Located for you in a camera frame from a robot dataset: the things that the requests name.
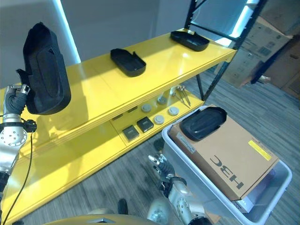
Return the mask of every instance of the wooden floor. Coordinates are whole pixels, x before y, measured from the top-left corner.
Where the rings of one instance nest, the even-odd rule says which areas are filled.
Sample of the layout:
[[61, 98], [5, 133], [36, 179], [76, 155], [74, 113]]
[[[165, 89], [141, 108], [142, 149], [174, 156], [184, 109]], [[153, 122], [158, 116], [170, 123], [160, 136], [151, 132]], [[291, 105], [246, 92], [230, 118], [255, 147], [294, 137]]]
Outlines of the wooden floor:
[[[207, 88], [213, 75], [202, 74]], [[199, 96], [196, 79], [184, 83], [189, 91]], [[300, 111], [299, 101], [271, 84], [246, 85], [236, 89], [221, 80], [206, 105], [224, 108], [228, 115], [253, 136], [276, 153], [292, 170], [293, 178], [287, 191], [271, 213], [268, 225], [300, 224]], [[129, 213], [146, 217], [153, 199], [162, 196], [157, 189], [158, 177], [147, 161], [156, 152], [157, 134], [120, 157], [107, 167], [63, 193], [53, 201], [27, 215], [26, 225], [38, 225], [61, 218], [86, 214], [97, 208], [117, 212], [117, 202], [125, 198]], [[222, 218], [218, 224], [239, 224]]]

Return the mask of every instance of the wall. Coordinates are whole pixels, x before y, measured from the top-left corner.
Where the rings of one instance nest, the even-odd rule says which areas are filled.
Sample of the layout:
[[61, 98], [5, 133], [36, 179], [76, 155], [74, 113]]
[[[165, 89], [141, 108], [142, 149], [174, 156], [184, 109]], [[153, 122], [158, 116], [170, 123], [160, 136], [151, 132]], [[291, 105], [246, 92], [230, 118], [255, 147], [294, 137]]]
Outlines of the wall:
[[[246, 2], [246, 0], [208, 0], [200, 7], [200, 11], [195, 13], [193, 20], [203, 27], [230, 35]], [[192, 29], [213, 40], [221, 38], [194, 26]]]
[[62, 0], [81, 60], [155, 35], [159, 0]]
[[[0, 88], [19, 82], [22, 49], [28, 30], [42, 21], [58, 37], [66, 66], [76, 63], [59, 0], [0, 0]], [[108, 53], [184, 26], [189, 0], [61, 0], [81, 60]], [[196, 19], [202, 25], [231, 33], [245, 0], [209, 0]], [[217, 39], [191, 27], [199, 34]]]

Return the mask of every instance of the black plastic tray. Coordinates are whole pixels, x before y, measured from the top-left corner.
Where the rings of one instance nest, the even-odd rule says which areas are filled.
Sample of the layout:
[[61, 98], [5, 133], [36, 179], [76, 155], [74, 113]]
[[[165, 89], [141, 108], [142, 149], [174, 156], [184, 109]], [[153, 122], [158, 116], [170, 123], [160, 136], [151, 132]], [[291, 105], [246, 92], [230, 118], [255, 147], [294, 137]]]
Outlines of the black plastic tray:
[[196, 32], [192, 35], [183, 31], [171, 32], [171, 38], [194, 51], [200, 52], [207, 48], [209, 40], [198, 35]]
[[111, 59], [123, 73], [130, 77], [139, 76], [146, 69], [146, 63], [135, 52], [130, 54], [124, 49], [112, 49]]
[[226, 121], [226, 116], [224, 109], [208, 107], [185, 118], [179, 127], [185, 136], [198, 142], [217, 130]]
[[30, 29], [23, 56], [25, 71], [18, 69], [22, 84], [30, 86], [26, 106], [31, 114], [50, 115], [64, 109], [71, 100], [66, 67], [57, 38], [43, 23]]

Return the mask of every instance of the shelf leg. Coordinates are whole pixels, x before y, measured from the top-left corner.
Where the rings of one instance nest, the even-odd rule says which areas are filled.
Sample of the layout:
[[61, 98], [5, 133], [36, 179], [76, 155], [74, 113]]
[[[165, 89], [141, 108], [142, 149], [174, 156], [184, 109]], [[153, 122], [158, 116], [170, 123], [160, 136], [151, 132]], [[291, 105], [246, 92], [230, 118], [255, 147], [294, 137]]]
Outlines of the shelf leg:
[[200, 91], [200, 98], [202, 101], [204, 101], [204, 94], [203, 94], [203, 88], [202, 88], [202, 84], [201, 84], [200, 74], [197, 74], [196, 78], [197, 78], [198, 88]]
[[223, 65], [222, 65], [221, 69], [219, 70], [218, 74], [216, 75], [215, 79], [212, 81], [212, 83], [210, 84], [210, 87], [207, 89], [207, 91], [203, 97], [203, 101], [206, 101], [207, 98], [210, 96], [211, 92], [214, 90], [215, 86], [221, 79], [221, 77], [222, 77], [223, 73], [225, 72], [225, 70], [227, 69], [228, 65], [229, 65], [228, 62], [223, 63]]

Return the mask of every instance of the yellow shelving unit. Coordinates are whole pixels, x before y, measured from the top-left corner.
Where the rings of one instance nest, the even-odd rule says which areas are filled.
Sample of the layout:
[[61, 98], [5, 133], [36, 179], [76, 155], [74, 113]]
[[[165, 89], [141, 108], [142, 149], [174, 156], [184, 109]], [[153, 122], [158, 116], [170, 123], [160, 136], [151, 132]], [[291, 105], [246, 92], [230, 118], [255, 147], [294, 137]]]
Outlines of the yellow shelving unit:
[[[169, 36], [125, 48], [131, 53], [135, 51], [147, 63], [142, 75], [127, 77], [112, 62], [110, 54], [101, 55], [67, 68], [72, 99], [64, 110], [49, 116], [31, 115], [24, 110], [23, 118], [37, 122], [32, 169], [7, 224], [32, 212], [204, 103], [190, 93], [190, 108], [171, 96], [164, 106], [156, 104], [156, 99], [196, 74], [222, 61], [229, 62], [235, 50], [211, 41], [207, 49], [195, 52]], [[153, 106], [149, 114], [141, 111], [142, 103]], [[136, 110], [127, 112], [135, 106], [138, 106]], [[170, 116], [167, 113], [170, 106], [178, 107], [180, 113]], [[110, 120], [121, 113], [122, 117]], [[131, 142], [123, 136], [122, 129], [127, 125], [136, 125], [144, 116], [153, 120], [157, 114], [165, 117], [163, 125], [154, 125], [146, 133], [136, 126], [140, 136]], [[29, 155], [27, 141], [5, 189], [2, 217], [23, 184]]]
[[[7, 224], [42, 206], [161, 131], [165, 126], [203, 105], [203, 101], [191, 93], [187, 93], [191, 107], [185, 106], [172, 96], [169, 96], [165, 105], [159, 105], [157, 104], [157, 97], [154, 97], [145, 102], [152, 105], [152, 110], [149, 113], [142, 112], [141, 105], [139, 105], [132, 112], [124, 112], [122, 117], [107, 121], [70, 141], [48, 150], [36, 152], [32, 160], [26, 188], [14, 206]], [[167, 110], [171, 106], [179, 108], [180, 112], [177, 116], [168, 114]], [[153, 122], [155, 115], [163, 115], [165, 122], [162, 125], [154, 124], [152, 129], [143, 133], [136, 122], [145, 116], [148, 116]], [[129, 142], [122, 130], [130, 125], [134, 125], [140, 135]], [[12, 176], [9, 178], [2, 204], [3, 217], [5, 217], [23, 184], [28, 163], [29, 156], [27, 155], [18, 161]]]

